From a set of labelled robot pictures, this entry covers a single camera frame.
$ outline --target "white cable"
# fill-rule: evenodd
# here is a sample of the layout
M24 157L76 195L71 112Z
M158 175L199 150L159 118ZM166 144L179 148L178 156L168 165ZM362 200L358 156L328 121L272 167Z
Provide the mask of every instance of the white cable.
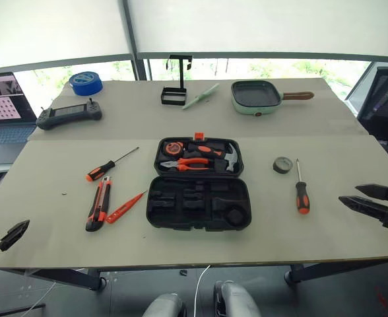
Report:
M56 285L56 282L53 282L53 284L48 289L48 291L46 291L46 293L44 293L44 295L38 301L36 301L36 304L31 306L31 308L29 310L27 310L24 314L22 314L21 317L24 317L25 315L27 315L39 302L41 302L42 299L44 299L50 293L50 291L53 289L53 286L55 286L55 285Z
M200 281L201 281L201 278L203 277L203 274L206 273L206 271L209 267L210 266L206 267L206 269L202 272L202 274L200 274L199 281L197 282L197 288L195 289L195 296L194 296L194 317L195 317L195 314L197 312L197 293L199 291Z

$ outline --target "gray floor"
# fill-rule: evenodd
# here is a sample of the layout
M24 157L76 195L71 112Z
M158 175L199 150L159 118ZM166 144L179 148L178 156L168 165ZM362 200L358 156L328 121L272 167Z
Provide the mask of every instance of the gray floor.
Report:
M202 270L188 269L186 277L178 269L103 273L108 285L101 293L57 284L43 300L47 306L27 316L139 317L158 295L178 293L192 317L195 286ZM263 316L388 316L380 303L380 296L388 303L388 264L306 281L294 288L284 282L287 270L210 268L201 281L197 317L214 317L214 282L227 279L250 292ZM0 310L34 304L50 286L51 282L0 271Z

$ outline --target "pan handle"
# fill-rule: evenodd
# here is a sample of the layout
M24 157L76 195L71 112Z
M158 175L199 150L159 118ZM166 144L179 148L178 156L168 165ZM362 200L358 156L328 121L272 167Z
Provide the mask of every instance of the pan handle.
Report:
M300 91L300 92L284 92L283 100L307 100L312 99L314 93L311 91Z

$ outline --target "handheld controller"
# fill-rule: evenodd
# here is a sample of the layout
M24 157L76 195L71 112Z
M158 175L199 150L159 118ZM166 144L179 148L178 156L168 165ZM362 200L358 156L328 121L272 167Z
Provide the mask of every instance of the handheld controller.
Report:
M36 120L36 125L43 130L49 130L57 125L68 122L92 119L100 120L102 111L99 103L91 98L85 104L76 104L70 107L58 109L46 109L40 114Z

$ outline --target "open tool case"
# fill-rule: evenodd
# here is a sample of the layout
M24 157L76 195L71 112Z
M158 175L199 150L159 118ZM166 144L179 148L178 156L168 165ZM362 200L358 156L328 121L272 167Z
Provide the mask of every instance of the open tool case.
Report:
M222 231L250 224L248 190L238 179L243 163L235 141L204 139L197 133L194 139L165 138L159 142L154 167L160 176L150 185L146 212L154 227Z

